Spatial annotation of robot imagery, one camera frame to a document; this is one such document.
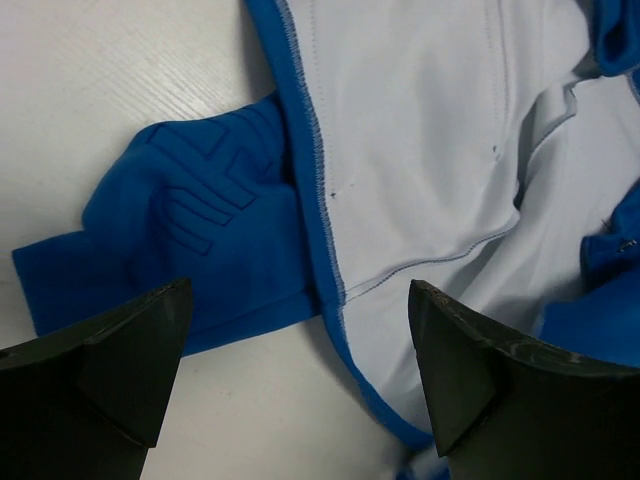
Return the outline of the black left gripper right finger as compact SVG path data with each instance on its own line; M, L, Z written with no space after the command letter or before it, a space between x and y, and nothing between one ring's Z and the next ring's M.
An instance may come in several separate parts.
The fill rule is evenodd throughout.
M639 372L523 334L423 280L411 334L454 479L635 479Z

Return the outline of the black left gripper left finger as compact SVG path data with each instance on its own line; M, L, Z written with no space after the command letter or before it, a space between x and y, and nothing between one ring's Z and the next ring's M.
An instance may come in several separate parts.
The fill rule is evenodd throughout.
M193 311L186 278L1 352L4 479L137 479Z

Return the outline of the blue zip jacket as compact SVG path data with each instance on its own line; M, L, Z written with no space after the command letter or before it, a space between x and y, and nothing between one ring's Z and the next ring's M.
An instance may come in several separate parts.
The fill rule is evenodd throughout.
M152 479L447 479L412 280L639 363L635 1L249 1L272 92L137 132L80 228L11 254L46 335L175 277Z

